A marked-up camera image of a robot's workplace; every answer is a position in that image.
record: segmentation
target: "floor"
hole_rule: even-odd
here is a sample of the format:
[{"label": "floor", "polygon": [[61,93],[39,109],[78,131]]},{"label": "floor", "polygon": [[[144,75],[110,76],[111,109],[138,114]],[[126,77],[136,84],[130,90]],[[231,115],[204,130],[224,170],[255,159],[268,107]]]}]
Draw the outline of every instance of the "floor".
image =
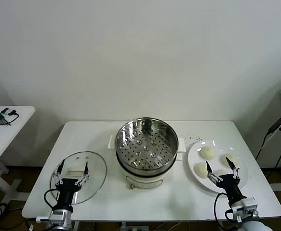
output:
[{"label": "floor", "polygon": [[[22,183],[19,186],[19,191],[22,192],[30,192],[36,179],[38,178],[40,173],[40,170],[38,169],[11,169],[10,173],[7,175],[3,175],[2,177],[8,182],[12,183],[12,181],[16,178],[21,178]],[[281,174],[279,172],[274,172],[270,179],[270,183],[281,183]],[[0,191],[0,201],[3,198],[3,193]],[[281,192],[276,193],[277,198],[279,199],[281,203]],[[24,205],[24,202],[17,202],[12,201],[10,203],[10,208],[19,208]],[[0,222],[0,226],[3,228],[12,227],[18,223],[23,221],[23,218],[21,216],[21,210],[16,210],[9,214],[2,222]],[[271,227],[274,231],[281,231],[281,217],[280,218],[271,218],[271,219],[265,219],[262,221],[267,226]],[[162,223],[128,223],[128,225],[148,225],[149,230],[156,229],[159,225]],[[159,229],[168,230],[176,223],[170,222],[165,223],[162,226],[159,227]],[[35,227],[34,229],[42,230],[45,228],[44,224],[38,224],[36,225],[34,223]],[[117,231],[120,227],[120,223],[118,222],[81,222],[79,226],[79,231],[84,231],[85,228],[92,228],[91,231]],[[12,231],[27,231],[28,228],[26,227],[25,223],[22,223],[19,227],[11,229]],[[172,229],[172,231],[193,231],[193,230],[210,230],[210,231],[217,231],[218,226],[216,222],[213,221],[204,221],[204,222],[183,222],[176,227]]]}]

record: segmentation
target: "robotic arm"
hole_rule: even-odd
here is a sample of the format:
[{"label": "robotic arm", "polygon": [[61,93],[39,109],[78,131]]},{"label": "robotic arm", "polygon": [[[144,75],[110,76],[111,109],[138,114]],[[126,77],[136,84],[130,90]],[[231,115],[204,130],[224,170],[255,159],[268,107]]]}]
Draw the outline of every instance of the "robotic arm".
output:
[{"label": "robotic arm", "polygon": [[234,163],[231,162],[227,157],[226,160],[233,171],[233,174],[217,176],[212,172],[212,169],[207,162],[208,178],[218,188],[225,190],[230,207],[230,210],[225,212],[225,216],[227,220],[230,220],[227,217],[227,214],[232,213],[235,219],[232,220],[232,222],[238,223],[240,228],[234,227],[228,230],[223,227],[221,228],[227,231],[272,231],[272,229],[257,221],[259,220],[257,202],[253,197],[247,198],[246,196],[242,195],[240,189],[238,188],[238,184],[240,182],[239,168],[236,168]]},{"label": "robotic arm", "polygon": [[61,171],[64,165],[64,160],[54,173],[54,178],[57,178],[55,184],[59,191],[57,204],[52,206],[52,211],[48,217],[37,217],[36,222],[50,222],[55,231],[71,231],[72,222],[71,215],[73,213],[72,201],[74,193],[81,189],[81,186],[89,179],[88,162],[85,165],[84,173],[81,179],[75,178],[61,178]]}]

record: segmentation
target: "white wall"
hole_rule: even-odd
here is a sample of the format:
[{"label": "white wall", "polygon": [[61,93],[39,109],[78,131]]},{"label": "white wall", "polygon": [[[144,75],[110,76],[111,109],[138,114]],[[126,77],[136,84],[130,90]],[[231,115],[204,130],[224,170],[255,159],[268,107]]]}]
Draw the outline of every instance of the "white wall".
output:
[{"label": "white wall", "polygon": [[0,1],[0,104],[37,109],[10,165],[43,165],[67,121],[140,116],[233,120],[254,152],[280,89],[281,1]]}]

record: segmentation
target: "glass pot lid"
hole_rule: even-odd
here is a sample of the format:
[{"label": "glass pot lid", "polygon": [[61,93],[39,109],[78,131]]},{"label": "glass pot lid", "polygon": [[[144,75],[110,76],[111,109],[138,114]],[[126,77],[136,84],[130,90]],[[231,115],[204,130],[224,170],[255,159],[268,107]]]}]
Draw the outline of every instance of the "glass pot lid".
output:
[{"label": "glass pot lid", "polygon": [[[58,182],[58,177],[54,176],[54,173],[57,172],[61,163],[58,163],[51,175],[51,189],[56,188],[55,184]],[[80,204],[92,198],[105,182],[107,175],[106,162],[100,154],[91,151],[74,153],[65,158],[60,178],[80,180],[83,177],[86,164],[88,166],[89,178],[81,186],[81,189],[74,194],[72,205]],[[52,191],[52,195],[57,200],[59,192]]]}]

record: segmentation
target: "white plate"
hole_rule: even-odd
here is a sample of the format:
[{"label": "white plate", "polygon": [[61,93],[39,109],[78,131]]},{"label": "white plate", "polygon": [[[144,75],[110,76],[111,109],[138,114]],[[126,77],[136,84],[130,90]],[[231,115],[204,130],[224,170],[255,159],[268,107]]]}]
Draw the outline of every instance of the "white plate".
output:
[{"label": "white plate", "polygon": [[226,153],[230,153],[230,154],[234,154],[239,158],[238,161],[238,166],[239,167],[239,176],[241,177],[240,183],[238,185],[238,187],[240,189],[242,189],[247,182],[248,179],[248,173],[247,173],[247,167],[244,163],[244,161],[242,160],[242,158],[240,158],[240,155],[231,147],[225,147],[223,146],[220,142],[218,141],[200,141],[196,144],[194,144],[191,149],[188,152],[188,165],[190,170],[192,171],[193,175],[195,176],[195,178],[206,188],[217,192],[217,193],[224,193],[225,190],[218,188],[215,184],[213,184],[208,178],[201,178],[200,176],[197,175],[197,173],[194,170],[194,167],[196,164],[201,163],[201,162],[206,162],[206,159],[204,159],[201,154],[201,148],[203,147],[211,147],[215,150],[215,158],[212,160],[208,160],[208,163],[211,166],[211,169],[213,171],[213,173],[215,173],[217,170],[220,169],[224,169],[227,171],[227,173],[232,173],[232,170],[230,169],[230,167],[226,167],[222,161],[221,161],[221,157],[226,154]]}]

